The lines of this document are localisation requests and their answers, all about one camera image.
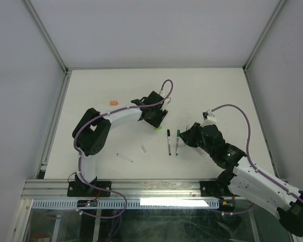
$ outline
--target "black marker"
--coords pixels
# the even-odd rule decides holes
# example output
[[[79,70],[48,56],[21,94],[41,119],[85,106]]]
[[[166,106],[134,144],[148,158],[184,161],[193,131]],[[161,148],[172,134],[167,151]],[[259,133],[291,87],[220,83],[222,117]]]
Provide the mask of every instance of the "black marker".
[[[177,136],[176,136],[176,155],[178,155],[178,142],[180,138],[180,130],[177,130]]]
[[[170,135],[171,135],[170,130],[167,130],[168,154],[169,154],[169,155],[172,155],[172,154],[171,154],[171,145],[170,145]]]

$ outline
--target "cable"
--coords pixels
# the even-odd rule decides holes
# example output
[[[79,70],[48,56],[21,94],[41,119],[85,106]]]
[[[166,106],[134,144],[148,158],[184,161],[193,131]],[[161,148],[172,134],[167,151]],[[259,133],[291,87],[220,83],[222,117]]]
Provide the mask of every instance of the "cable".
[[[67,182],[68,183],[70,183],[70,177],[71,177],[71,175],[75,175],[75,174],[76,174],[76,172],[73,172],[72,174],[69,175],[69,177],[67,178]]]
[[[275,181],[274,179],[272,179],[271,177],[269,177],[268,175],[266,175],[265,173],[263,173],[261,170],[259,170],[256,167],[256,165],[251,160],[251,157],[250,157],[250,154],[249,154],[249,144],[250,144],[250,132],[251,132],[251,130],[250,130],[250,122],[249,122],[249,119],[248,119],[247,115],[245,114],[245,112],[240,107],[238,107],[236,105],[233,105],[233,104],[224,104],[224,105],[221,105],[221,106],[218,106],[218,107],[212,109],[211,111],[214,112],[214,111],[216,111],[216,110],[218,110],[220,108],[223,108],[223,107],[234,107],[234,108],[238,109],[242,113],[243,117],[245,118],[245,120],[247,122],[247,126],[248,126],[248,138],[247,138],[247,144],[246,144],[246,153],[247,153],[247,159],[249,161],[249,164],[253,167],[253,169],[257,170],[257,172],[259,174],[261,174],[262,176],[264,176],[265,178],[267,178],[268,180],[270,180],[272,183],[274,183],[275,185],[277,185],[278,187],[280,187],[281,189],[283,189],[284,191],[286,191],[288,194],[292,195],[294,198],[296,198],[297,200],[299,200],[303,204],[303,199],[301,199],[296,194],[290,192],[287,187],[283,186],[279,182]]]
[[[238,214],[243,214],[243,213],[246,213],[248,211],[250,211],[251,209],[253,209],[254,207],[256,206],[255,203],[253,203],[249,208],[245,209],[245,210],[242,210],[240,212],[222,212],[222,211],[219,211],[219,210],[211,210],[213,212],[217,212],[217,213],[223,213],[223,214],[227,214],[227,215],[238,215]]]
[[[96,200],[100,195],[101,195],[101,191],[99,190],[99,193],[97,194],[97,196],[94,200]]]
[[[126,109],[154,107],[154,106],[157,106],[157,105],[163,103],[163,102],[171,95],[171,93],[172,93],[172,91],[173,91],[173,87],[174,87],[173,81],[170,80],[170,79],[167,79],[166,81],[163,82],[162,87],[161,87],[161,90],[163,90],[164,85],[165,85],[167,82],[170,82],[170,83],[171,83],[171,89],[170,89],[169,93],[167,94],[167,96],[166,96],[163,100],[161,100],[161,101],[159,101],[159,102],[157,102],[157,103],[149,104],[149,105],[122,107],[122,108],[119,108],[119,109],[116,109],[116,110],[113,110],[113,111],[110,111],[110,112],[106,112],[106,113],[100,114],[99,116],[97,116],[97,117],[91,119],[90,121],[88,121],[87,123],[85,123],[85,124],[79,129],[79,131],[76,133],[76,135],[75,135],[75,137],[74,137],[73,147],[74,147],[74,149],[79,153],[78,170],[79,170],[79,176],[81,177],[81,180],[82,180],[85,184],[87,184],[88,186],[90,186],[90,187],[92,187],[92,188],[94,188],[94,189],[96,189],[96,190],[117,194],[117,195],[121,196],[121,197],[125,200],[125,207],[123,208],[123,210],[121,210],[117,215],[114,215],[114,216],[110,216],[110,217],[106,217],[106,216],[95,216],[95,215],[86,213],[86,212],[84,212],[83,210],[80,210],[80,209],[79,209],[79,210],[81,211],[80,214],[85,214],[85,215],[88,215],[88,216],[91,216],[91,217],[94,217],[94,218],[116,218],[116,217],[120,216],[121,214],[123,214],[123,212],[126,210],[127,205],[128,205],[127,199],[126,199],[126,197],[125,197],[123,194],[121,194],[121,193],[119,193],[119,192],[116,192],[116,191],[113,191],[113,190],[107,190],[107,189],[103,189],[103,188],[98,188],[98,187],[96,187],[96,186],[90,184],[90,183],[84,178],[84,176],[83,176],[83,174],[82,174],[82,170],[81,170],[81,166],[82,166],[82,150],[79,149],[79,148],[76,146],[76,142],[77,142],[77,139],[78,139],[80,133],[81,133],[87,126],[89,126],[91,123],[93,123],[94,121],[98,120],[98,119],[101,118],[101,117],[104,117],[104,116],[107,116],[107,115],[110,115],[110,114],[114,114],[114,113],[117,113],[117,112],[120,112],[120,111],[124,111],[124,110],[126,110]]]
[[[108,234],[108,237],[107,237],[107,239],[106,239],[106,242],[110,242],[111,239],[118,233],[118,230],[119,230],[120,227],[121,227],[121,223],[122,223],[122,216],[117,217],[117,218],[116,218],[116,221],[115,221],[115,219],[112,220],[111,229],[110,229],[110,231],[109,231],[109,234]]]

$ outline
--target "marker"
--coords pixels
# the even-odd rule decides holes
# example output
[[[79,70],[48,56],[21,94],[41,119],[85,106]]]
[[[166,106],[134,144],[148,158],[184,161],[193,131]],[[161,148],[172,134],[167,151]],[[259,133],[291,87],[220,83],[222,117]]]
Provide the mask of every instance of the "marker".
[[[172,155],[172,153],[171,153],[171,145],[170,145],[170,135],[171,135],[170,130],[167,130],[168,154],[169,154],[169,155]]]
[[[176,136],[176,155],[178,155],[178,141],[179,141],[180,130],[177,130]]]
[[[126,156],[124,156],[124,155],[122,155],[122,154],[117,153],[117,156],[119,156],[120,158],[123,158],[123,159],[125,159],[125,160],[128,160],[128,161],[130,161],[130,162],[133,162],[131,159],[129,159],[128,157],[126,157]]]
[[[189,125],[189,123],[190,123],[190,118],[188,118],[187,125],[186,125],[186,130],[185,130],[185,131],[188,130],[188,125]]]

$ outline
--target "orange object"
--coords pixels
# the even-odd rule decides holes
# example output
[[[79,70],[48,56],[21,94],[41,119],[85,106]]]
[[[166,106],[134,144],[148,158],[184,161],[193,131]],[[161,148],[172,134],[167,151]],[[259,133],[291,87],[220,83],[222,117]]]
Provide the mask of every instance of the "orange object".
[[[110,105],[111,106],[116,106],[116,105],[118,105],[118,101],[110,101]]]

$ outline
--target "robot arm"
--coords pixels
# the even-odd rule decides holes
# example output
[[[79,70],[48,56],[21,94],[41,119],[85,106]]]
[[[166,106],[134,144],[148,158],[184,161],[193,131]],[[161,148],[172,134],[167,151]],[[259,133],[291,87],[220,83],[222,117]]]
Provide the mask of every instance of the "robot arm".
[[[261,206],[279,219],[286,230],[302,237],[303,203],[300,200],[303,200],[303,191],[281,181],[256,164],[257,168],[254,169],[242,150],[225,142],[215,125],[216,119],[212,112],[208,110],[203,115],[203,124],[194,123],[180,137],[186,145],[205,150],[219,167],[225,169],[216,179],[218,189],[228,188],[232,194]],[[273,181],[283,184],[287,189],[281,189]]]
[[[139,106],[160,102],[165,96],[163,91],[161,91],[160,94],[153,91],[148,97],[132,100],[126,106],[118,108],[123,110],[115,113],[112,113],[111,111],[109,115],[98,118],[80,133],[76,141],[76,146],[81,149],[82,154],[84,154],[82,156],[83,162],[81,170],[89,183],[96,179],[96,155],[104,147],[109,131],[120,125],[140,120],[144,120],[155,128],[158,128],[168,113],[167,110],[163,110],[163,107],[169,104],[170,98],[166,99],[164,103],[156,106],[142,108],[139,108]],[[88,109],[74,129],[72,133],[73,138],[75,138],[81,127],[99,115],[100,112],[96,111],[94,108]]]

